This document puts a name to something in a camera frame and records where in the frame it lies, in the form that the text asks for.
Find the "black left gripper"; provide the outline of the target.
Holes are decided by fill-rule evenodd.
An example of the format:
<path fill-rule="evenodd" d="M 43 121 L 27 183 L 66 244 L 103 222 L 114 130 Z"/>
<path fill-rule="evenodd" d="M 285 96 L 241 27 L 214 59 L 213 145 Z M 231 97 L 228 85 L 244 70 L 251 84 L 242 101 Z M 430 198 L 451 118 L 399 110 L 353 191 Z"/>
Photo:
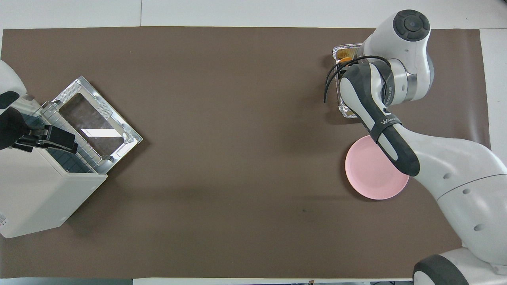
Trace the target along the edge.
<path fill-rule="evenodd" d="M 54 125 L 32 129 L 15 108 L 7 108 L 0 116 L 0 149 L 16 148 L 31 153 L 34 148 L 55 149 L 76 154 L 75 135 Z"/>

